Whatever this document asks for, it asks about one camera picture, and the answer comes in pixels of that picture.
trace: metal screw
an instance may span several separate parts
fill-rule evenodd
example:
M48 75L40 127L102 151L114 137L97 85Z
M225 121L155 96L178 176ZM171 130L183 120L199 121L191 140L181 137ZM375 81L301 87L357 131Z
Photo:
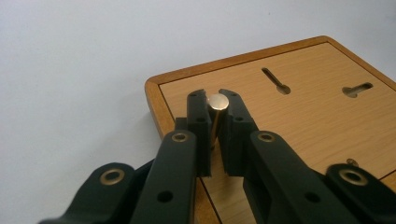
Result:
M355 160L353 160L353 159L350 159L350 158L346 160L346 164L349 164L349 165L353 165L353 166L359 167L358 163L357 163Z

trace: light wood surface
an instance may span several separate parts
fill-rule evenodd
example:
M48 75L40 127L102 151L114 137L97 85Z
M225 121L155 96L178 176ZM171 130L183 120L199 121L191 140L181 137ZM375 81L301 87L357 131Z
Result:
M282 94L262 72L267 67L290 94ZM343 88L373 87L357 98ZM148 104L161 136L173 119L186 117L186 97L199 89L238 92L261 130L280 134L311 168L324 173L330 164L355 160L396 191L396 85L370 64L326 36L307 39L230 59L194 66L148 80ZM211 211L200 223L255 223L242 178L224 174L219 148L212 158L212 177L203 178ZM215 209L209 206L212 202Z

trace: hole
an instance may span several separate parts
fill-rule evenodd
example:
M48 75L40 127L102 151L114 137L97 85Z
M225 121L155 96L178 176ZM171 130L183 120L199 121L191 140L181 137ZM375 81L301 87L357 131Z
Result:
M118 177L120 177L119 172L111 172L105 176L105 179L106 180L114 180L114 179L117 179Z
M357 186L365 186L368 184L367 178L361 173L354 170L344 169L340 170L338 174L349 184Z
M346 176L353 181L361 181L361 177L353 173L346 173Z
M363 83L359 86L356 87L344 87L343 88L343 94L350 97L350 98L356 98L358 97L358 94L362 91L367 91L373 87L373 84L370 82Z
M272 72L268 68L264 67L262 68L262 71L276 85L277 91L284 95L288 95L291 93L291 89L287 85L280 82L279 79L277 79L276 76L272 74Z
M259 139L263 142L274 142L275 138L269 133L260 133Z
M165 190L157 195L157 201L160 203L169 203L173 199L173 193Z
M204 119L204 118L198 118L196 121L197 121L197 122L205 122L206 119Z
M316 193L307 192L305 198L311 203L320 203L320 198Z
M110 169L102 173L100 182L103 185L115 185L124 178L125 173L121 169Z
M174 135L172 135L172 140L174 140L175 142L185 142L188 138L189 136L184 133L175 133Z

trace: screw hole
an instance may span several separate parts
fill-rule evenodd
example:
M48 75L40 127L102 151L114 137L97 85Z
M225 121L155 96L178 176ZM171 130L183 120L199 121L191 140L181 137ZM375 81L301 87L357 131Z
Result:
M362 175L354 170L344 169L344 170L340 170L338 172L338 174L346 182L353 184L353 185L365 186L368 183L368 180L364 175Z
M118 184L124 176L125 173L121 169L110 169L102 173L100 182L103 185L115 185Z
M188 139L188 135L184 134L184 133L175 133L174 135L172 135L172 140L174 140L175 142L185 142Z
M157 201L160 203L169 203L173 199L173 193L169 190L165 190L157 195Z
M259 139L263 142L274 142L275 138L269 133L260 133Z
M320 198L316 193L307 192L305 198L311 203L320 203Z

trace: black plastic part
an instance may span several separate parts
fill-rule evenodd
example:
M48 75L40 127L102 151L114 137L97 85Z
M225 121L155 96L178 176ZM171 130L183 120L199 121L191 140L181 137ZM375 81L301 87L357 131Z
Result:
M258 223L359 223L279 135L254 132L250 140L254 167L244 188Z
M189 131L167 134L151 166L130 223L192 223L196 138Z
M124 172L117 184L104 185L101 175L112 169ZM64 215L40 224L107 224L128 223L137 201L134 168L121 163L110 163L96 169L78 190Z
M219 131L224 170L229 176L243 176L248 161L246 149L249 137L258 128L239 94L227 90L220 90L219 93L229 100Z
M176 118L175 119L175 130L188 130L187 118Z
M142 165L137 170L135 170L134 187L137 189L139 194L142 191L143 187L145 187L146 179L148 178L152 163L154 163L154 160L149 161L148 163Z
M187 127L197 137L197 175L211 176L210 131L212 120L207 109L204 90L193 91L187 97Z
M396 223L396 194L368 172L335 164L326 182L362 223Z

